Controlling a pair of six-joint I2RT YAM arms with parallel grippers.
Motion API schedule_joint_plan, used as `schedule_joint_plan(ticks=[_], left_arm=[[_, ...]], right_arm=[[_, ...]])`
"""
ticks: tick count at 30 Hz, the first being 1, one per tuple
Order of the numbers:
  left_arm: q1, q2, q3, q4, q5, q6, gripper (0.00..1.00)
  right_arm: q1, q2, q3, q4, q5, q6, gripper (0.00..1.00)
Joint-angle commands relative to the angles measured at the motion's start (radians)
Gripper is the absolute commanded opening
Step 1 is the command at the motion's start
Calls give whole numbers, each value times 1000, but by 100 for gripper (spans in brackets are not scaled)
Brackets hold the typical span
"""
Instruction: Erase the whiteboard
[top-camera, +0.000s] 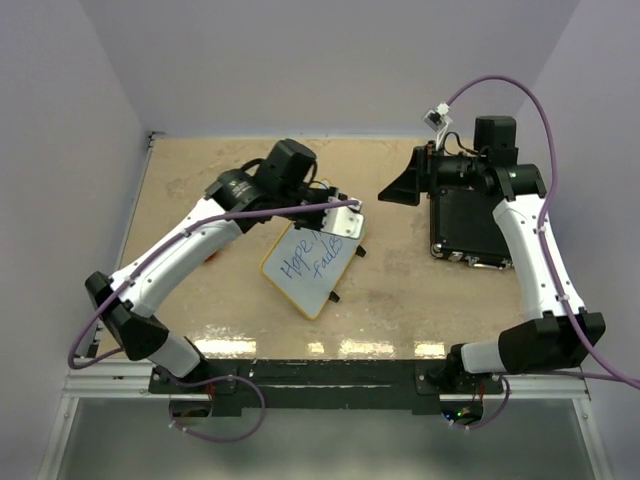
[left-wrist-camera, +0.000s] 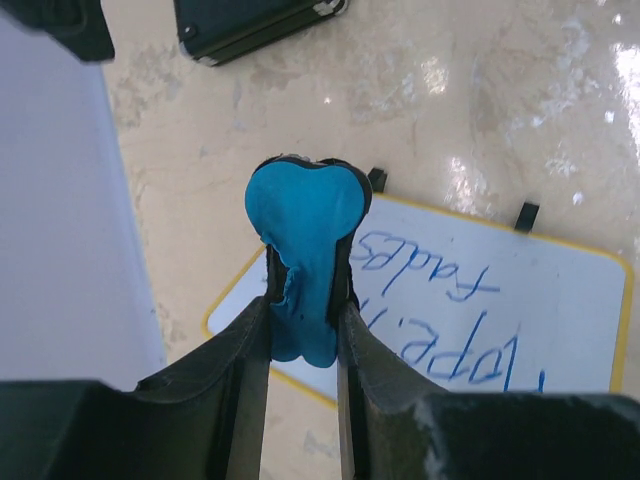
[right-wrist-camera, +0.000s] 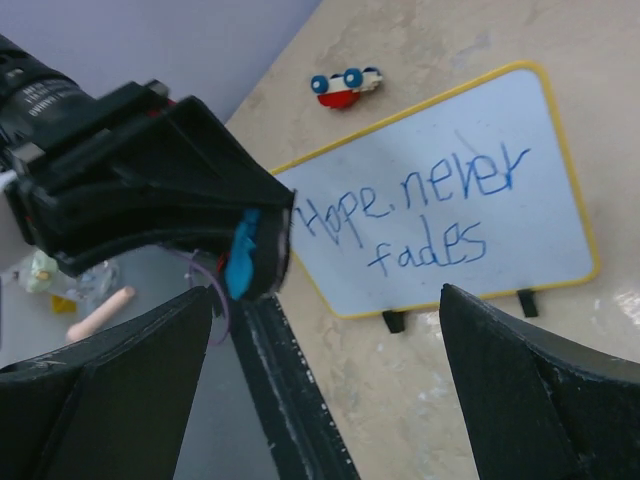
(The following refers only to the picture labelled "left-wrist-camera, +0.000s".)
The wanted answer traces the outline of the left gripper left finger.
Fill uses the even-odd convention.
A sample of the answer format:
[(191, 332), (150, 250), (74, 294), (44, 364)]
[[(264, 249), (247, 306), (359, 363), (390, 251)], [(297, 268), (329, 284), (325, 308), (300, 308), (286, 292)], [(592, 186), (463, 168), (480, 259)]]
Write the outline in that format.
[(256, 479), (260, 473), (270, 327), (258, 296), (220, 333), (141, 380), (168, 447), (158, 479)]

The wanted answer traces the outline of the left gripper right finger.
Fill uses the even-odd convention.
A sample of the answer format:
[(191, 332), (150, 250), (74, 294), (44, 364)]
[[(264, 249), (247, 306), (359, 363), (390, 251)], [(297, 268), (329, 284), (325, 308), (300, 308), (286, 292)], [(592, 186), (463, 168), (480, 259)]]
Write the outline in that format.
[(435, 385), (367, 328), (349, 303), (338, 317), (337, 392), (344, 479), (425, 479), (430, 446), (414, 418)]

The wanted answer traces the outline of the blue whiteboard eraser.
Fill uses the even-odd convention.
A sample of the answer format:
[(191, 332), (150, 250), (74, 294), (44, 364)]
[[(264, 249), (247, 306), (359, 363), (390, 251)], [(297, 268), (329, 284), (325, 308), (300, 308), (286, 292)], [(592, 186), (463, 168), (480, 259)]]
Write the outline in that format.
[(335, 158), (281, 155), (253, 172), (245, 210), (266, 246), (274, 360), (334, 363), (339, 314), (358, 303), (350, 254), (372, 197), (368, 176)]

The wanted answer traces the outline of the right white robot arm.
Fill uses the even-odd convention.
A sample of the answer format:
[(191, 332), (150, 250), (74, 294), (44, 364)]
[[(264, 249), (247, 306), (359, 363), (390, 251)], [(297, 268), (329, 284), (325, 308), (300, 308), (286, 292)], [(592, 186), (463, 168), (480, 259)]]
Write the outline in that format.
[(100, 0), (1, 0), (1, 13), (48, 35), (84, 63), (115, 58)]

